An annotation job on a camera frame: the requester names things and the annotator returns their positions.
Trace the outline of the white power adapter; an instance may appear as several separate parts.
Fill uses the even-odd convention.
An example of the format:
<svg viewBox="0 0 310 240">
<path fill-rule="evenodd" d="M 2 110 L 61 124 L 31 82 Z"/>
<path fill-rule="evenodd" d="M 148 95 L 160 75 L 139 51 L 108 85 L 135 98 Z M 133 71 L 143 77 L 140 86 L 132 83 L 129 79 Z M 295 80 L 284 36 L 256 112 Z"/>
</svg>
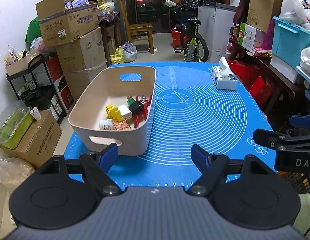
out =
<svg viewBox="0 0 310 240">
<path fill-rule="evenodd" d="M 121 116 L 125 119 L 125 120 L 131 120 L 133 117 L 132 112 L 130 111 L 130 109 L 126 106 L 126 105 L 120 105 L 118 106 L 118 110 L 121 114 Z"/>
</svg>

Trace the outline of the yellow plastic toy tool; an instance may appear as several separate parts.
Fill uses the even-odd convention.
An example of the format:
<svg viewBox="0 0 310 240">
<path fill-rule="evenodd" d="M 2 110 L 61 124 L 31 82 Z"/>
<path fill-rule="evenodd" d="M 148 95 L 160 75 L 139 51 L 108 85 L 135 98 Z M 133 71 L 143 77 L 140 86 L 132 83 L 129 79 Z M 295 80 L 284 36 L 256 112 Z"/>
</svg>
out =
<svg viewBox="0 0 310 240">
<path fill-rule="evenodd" d="M 119 110 L 118 107 L 114 106 L 114 105 L 108 105 L 106 107 L 106 113 L 109 119 L 112 119 L 113 121 L 122 121 L 125 120 Z"/>
</svg>

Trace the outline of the red floral patterned box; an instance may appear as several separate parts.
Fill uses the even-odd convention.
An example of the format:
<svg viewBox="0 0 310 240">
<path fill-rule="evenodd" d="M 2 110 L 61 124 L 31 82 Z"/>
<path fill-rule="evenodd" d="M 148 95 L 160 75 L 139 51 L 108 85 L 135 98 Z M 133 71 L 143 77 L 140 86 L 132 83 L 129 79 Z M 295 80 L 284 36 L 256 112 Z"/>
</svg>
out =
<svg viewBox="0 0 310 240">
<path fill-rule="evenodd" d="M 113 121 L 113 125 L 116 131 L 129 131 L 131 130 L 130 124 L 126 120 Z"/>
</svg>

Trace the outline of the floor cardboard box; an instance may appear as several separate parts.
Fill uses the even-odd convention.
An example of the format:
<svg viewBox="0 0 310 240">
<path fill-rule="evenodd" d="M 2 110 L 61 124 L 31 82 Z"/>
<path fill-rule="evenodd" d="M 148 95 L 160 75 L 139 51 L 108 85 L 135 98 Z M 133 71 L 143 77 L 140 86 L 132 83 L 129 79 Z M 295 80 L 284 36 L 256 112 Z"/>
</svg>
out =
<svg viewBox="0 0 310 240">
<path fill-rule="evenodd" d="M 62 134 L 50 110 L 40 111 L 40 114 L 42 118 L 32 122 L 14 150 L 0 146 L 9 157 L 28 161 L 34 168 L 39 168 L 52 157 Z"/>
</svg>

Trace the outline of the beige plastic storage bin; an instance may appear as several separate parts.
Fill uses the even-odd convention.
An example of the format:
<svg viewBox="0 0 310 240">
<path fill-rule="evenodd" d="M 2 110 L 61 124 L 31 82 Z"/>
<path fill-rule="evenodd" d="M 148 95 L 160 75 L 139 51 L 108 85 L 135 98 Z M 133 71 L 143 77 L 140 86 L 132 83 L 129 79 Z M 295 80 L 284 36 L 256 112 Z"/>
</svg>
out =
<svg viewBox="0 0 310 240">
<path fill-rule="evenodd" d="M 107 68 L 84 90 L 69 123 L 91 151 L 115 143 L 120 155 L 142 155 L 151 136 L 155 84 L 151 66 Z"/>
</svg>

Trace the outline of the dark wooden side table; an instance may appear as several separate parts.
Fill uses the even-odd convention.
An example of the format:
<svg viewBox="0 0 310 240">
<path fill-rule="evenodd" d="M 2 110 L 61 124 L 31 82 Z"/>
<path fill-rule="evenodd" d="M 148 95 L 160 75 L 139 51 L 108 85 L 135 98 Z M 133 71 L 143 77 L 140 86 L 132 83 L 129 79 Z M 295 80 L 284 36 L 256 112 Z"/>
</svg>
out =
<svg viewBox="0 0 310 240">
<path fill-rule="evenodd" d="M 271 64 L 271 59 L 254 57 L 241 45 L 229 40 L 232 49 L 228 63 L 231 70 L 250 92 L 275 131 L 290 129 L 293 115 L 310 114 L 305 87 L 293 84 Z"/>
</svg>

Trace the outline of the black oval earbud case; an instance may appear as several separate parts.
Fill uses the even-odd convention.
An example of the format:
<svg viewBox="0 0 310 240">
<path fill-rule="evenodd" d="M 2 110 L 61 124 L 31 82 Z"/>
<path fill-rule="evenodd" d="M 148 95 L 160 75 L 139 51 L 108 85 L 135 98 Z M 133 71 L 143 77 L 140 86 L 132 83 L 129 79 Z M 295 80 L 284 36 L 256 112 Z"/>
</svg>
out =
<svg viewBox="0 0 310 240">
<path fill-rule="evenodd" d="M 128 108 L 130 109 L 132 114 L 139 114 L 143 111 L 144 106 L 140 101 L 137 100 L 134 103 L 132 103 Z"/>
</svg>

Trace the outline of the red Ultraman figure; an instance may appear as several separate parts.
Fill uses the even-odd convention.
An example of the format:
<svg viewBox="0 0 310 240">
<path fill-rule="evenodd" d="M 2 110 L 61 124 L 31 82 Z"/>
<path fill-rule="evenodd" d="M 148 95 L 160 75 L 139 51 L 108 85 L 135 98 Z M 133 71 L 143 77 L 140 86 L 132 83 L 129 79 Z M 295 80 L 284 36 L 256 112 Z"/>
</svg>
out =
<svg viewBox="0 0 310 240">
<path fill-rule="evenodd" d="M 149 99 L 147 99 L 147 97 L 143 95 L 140 100 L 136 96 L 135 101 L 136 102 L 139 101 L 140 104 L 143 106 L 142 109 L 139 111 L 139 113 L 135 116 L 134 127 L 137 128 L 139 126 L 139 122 L 142 116 L 144 117 L 145 120 L 147 119 L 148 107 L 151 105 L 152 95 L 150 95 Z"/>
</svg>

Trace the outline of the white paper cup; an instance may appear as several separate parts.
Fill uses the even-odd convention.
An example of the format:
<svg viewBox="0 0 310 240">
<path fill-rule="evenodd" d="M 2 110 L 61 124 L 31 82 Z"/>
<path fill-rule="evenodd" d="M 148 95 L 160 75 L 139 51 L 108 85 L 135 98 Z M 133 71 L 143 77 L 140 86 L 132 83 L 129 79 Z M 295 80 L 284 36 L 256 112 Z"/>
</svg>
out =
<svg viewBox="0 0 310 240">
<path fill-rule="evenodd" d="M 32 117 L 36 120 L 39 121 L 42 118 L 41 113 L 39 112 L 37 107 L 31 107 L 30 108 L 30 114 L 32 115 Z"/>
</svg>

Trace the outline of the white pill bottle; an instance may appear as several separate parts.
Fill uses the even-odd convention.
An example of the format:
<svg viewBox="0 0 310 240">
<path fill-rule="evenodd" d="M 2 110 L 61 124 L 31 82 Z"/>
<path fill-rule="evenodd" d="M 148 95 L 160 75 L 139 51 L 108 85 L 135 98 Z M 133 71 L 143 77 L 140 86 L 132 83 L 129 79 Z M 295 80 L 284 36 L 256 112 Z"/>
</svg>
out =
<svg viewBox="0 0 310 240">
<path fill-rule="evenodd" d="M 114 131 L 115 126 L 112 119 L 102 119 L 99 121 L 99 128 L 102 131 Z"/>
</svg>

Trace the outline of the red bucket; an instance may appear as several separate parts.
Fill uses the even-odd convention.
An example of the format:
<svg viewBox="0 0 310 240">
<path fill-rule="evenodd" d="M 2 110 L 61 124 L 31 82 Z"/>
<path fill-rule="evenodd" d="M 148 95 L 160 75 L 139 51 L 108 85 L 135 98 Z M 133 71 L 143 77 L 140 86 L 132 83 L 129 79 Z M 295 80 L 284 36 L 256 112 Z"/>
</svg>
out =
<svg viewBox="0 0 310 240">
<path fill-rule="evenodd" d="M 189 40 L 188 35 L 183 34 L 183 43 L 180 41 L 181 32 L 177 31 L 175 28 L 171 29 L 172 46 L 182 46 L 185 47 L 187 41 Z"/>
</svg>

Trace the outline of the black metal shelf rack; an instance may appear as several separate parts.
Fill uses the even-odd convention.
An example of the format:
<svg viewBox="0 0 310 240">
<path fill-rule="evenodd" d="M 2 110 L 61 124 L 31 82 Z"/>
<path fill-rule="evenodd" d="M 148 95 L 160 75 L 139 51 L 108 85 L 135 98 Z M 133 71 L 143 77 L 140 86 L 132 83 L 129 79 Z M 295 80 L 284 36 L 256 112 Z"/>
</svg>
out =
<svg viewBox="0 0 310 240">
<path fill-rule="evenodd" d="M 6 79 L 17 99 L 28 107 L 37 107 L 40 111 L 50 110 L 58 124 L 66 117 L 66 111 L 42 54 L 30 59 L 25 70 L 13 75 L 7 74 Z"/>
</svg>

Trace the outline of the green black bicycle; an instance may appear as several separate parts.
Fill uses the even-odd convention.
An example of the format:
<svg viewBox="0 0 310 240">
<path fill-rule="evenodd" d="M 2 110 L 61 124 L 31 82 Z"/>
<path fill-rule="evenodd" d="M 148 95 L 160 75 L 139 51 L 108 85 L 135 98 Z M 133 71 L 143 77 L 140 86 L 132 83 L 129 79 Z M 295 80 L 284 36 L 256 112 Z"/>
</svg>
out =
<svg viewBox="0 0 310 240">
<path fill-rule="evenodd" d="M 204 0 L 198 0 L 194 5 L 175 3 L 171 0 L 163 0 L 163 5 L 168 7 L 174 14 L 191 10 L 194 15 L 186 20 L 180 32 L 180 45 L 173 47 L 177 54 L 184 53 L 185 62 L 207 62 L 209 58 L 208 45 L 204 38 L 199 34 L 198 27 L 201 21 L 198 19 L 198 8 L 204 4 Z"/>
</svg>

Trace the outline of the yellow detergent jug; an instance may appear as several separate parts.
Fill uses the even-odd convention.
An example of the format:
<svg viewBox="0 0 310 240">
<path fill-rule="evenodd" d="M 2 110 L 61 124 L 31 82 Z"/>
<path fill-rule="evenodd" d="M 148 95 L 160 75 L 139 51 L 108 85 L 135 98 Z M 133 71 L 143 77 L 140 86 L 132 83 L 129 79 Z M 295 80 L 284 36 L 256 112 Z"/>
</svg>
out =
<svg viewBox="0 0 310 240">
<path fill-rule="evenodd" d="M 110 55 L 111 64 L 124 63 L 124 51 L 121 47 L 118 47 L 114 54 Z"/>
</svg>

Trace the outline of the white chest freezer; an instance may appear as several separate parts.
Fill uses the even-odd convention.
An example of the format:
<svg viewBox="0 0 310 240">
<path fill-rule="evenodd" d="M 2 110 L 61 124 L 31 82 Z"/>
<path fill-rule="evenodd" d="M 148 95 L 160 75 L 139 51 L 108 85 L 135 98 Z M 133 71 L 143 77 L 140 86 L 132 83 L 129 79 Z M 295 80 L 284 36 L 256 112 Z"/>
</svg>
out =
<svg viewBox="0 0 310 240">
<path fill-rule="evenodd" d="M 218 63 L 226 55 L 229 31 L 234 25 L 236 11 L 237 7 L 221 3 L 208 3 L 199 7 L 198 19 L 201 25 L 198 30 L 208 45 L 208 62 Z"/>
</svg>

